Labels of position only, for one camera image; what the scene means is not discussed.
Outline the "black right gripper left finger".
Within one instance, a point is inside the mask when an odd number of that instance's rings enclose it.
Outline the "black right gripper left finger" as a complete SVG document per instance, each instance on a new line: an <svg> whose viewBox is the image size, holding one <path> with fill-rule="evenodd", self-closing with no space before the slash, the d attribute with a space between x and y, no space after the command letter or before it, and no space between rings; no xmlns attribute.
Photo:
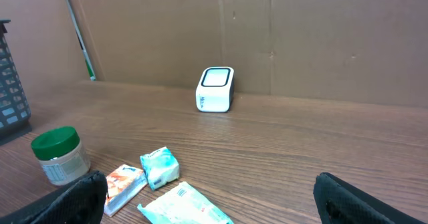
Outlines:
<svg viewBox="0 0 428 224"><path fill-rule="evenodd" d="M106 176L92 171L1 218L4 224L99 224L108 192Z"/></svg>

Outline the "teal wet wipes pack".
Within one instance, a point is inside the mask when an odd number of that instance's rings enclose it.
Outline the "teal wet wipes pack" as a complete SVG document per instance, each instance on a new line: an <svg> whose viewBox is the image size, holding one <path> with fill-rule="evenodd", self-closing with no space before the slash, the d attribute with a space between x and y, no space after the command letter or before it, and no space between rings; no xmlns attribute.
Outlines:
<svg viewBox="0 0 428 224"><path fill-rule="evenodd" d="M137 209L154 224L233 224L233 221L188 182L181 182Z"/></svg>

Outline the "orange tissue pack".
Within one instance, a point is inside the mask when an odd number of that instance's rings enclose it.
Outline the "orange tissue pack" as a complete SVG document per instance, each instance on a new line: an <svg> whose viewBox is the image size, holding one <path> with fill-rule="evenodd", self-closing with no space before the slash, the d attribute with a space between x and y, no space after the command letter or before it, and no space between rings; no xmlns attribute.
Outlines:
<svg viewBox="0 0 428 224"><path fill-rule="evenodd" d="M144 171L127 164L119 166L106 180L108 190L104 213L109 217L115 215L147 185Z"/></svg>

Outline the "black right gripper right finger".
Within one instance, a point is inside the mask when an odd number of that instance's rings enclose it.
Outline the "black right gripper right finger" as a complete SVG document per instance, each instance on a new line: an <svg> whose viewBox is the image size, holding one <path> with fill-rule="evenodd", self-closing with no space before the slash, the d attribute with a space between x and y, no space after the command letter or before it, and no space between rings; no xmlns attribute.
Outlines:
<svg viewBox="0 0 428 224"><path fill-rule="evenodd" d="M322 224L421 222L330 173L316 177L313 194Z"/></svg>

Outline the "teal tissue pack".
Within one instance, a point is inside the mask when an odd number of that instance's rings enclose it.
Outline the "teal tissue pack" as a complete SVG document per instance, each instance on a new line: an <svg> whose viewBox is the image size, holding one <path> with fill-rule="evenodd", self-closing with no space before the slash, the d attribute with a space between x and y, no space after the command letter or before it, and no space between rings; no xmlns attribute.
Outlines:
<svg viewBox="0 0 428 224"><path fill-rule="evenodd" d="M180 166L166 147L140 156L146 180L152 190L157 190L180 176Z"/></svg>

